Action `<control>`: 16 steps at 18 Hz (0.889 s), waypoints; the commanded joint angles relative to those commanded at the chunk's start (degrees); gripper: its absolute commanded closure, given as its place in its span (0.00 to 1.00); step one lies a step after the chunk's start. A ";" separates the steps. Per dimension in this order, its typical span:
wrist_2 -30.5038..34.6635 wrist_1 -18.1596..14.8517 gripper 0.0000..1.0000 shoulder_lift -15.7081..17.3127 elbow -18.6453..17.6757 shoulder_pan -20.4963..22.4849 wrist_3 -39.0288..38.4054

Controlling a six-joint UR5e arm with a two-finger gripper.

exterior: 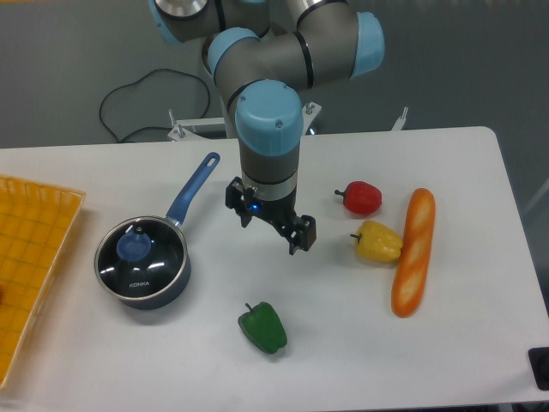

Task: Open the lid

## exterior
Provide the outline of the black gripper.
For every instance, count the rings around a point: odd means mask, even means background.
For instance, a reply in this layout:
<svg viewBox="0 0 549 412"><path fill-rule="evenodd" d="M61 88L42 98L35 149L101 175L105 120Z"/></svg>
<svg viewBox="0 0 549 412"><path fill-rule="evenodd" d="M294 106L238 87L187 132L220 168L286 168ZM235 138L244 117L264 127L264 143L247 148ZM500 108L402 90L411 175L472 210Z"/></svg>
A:
<svg viewBox="0 0 549 412"><path fill-rule="evenodd" d="M241 226L247 227L256 217L274 227L287 240L291 256L296 251L309 251L317 239L316 220L310 215L297 216L295 212L297 189L277 200L262 200L252 188L244 188L240 177L226 187L225 205L239 217Z"/></svg>

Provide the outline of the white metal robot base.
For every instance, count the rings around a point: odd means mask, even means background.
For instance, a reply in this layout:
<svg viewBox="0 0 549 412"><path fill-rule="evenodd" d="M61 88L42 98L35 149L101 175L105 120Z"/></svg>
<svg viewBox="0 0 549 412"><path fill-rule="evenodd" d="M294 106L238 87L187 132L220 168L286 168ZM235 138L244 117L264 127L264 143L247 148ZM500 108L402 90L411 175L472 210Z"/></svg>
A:
<svg viewBox="0 0 549 412"><path fill-rule="evenodd" d="M409 118L409 106L404 106L398 115L395 111L389 114L382 114L372 108L352 109L350 113L336 114L334 117L325 120L323 118L323 107L314 101L308 101L302 108L304 120L303 133L314 136L328 131L372 131L375 129L400 131L405 129ZM167 138L173 142L190 142L205 139L232 138L232 133L226 126L226 119L216 118L192 118L176 119L171 108L167 109L170 129Z"/></svg>

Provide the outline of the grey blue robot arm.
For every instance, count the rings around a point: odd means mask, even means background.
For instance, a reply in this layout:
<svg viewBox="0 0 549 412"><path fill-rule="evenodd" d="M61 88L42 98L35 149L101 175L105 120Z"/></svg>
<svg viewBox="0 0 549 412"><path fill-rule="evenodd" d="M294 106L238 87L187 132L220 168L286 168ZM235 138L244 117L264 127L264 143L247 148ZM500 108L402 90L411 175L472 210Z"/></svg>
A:
<svg viewBox="0 0 549 412"><path fill-rule="evenodd" d="M226 206L243 225L260 219L306 251L316 223L298 215L300 141L305 120L299 92L377 69L385 40L379 20L345 1L291 1L290 33L270 35L266 1L152 1L165 40L210 38L206 69L238 139L241 173L226 188Z"/></svg>

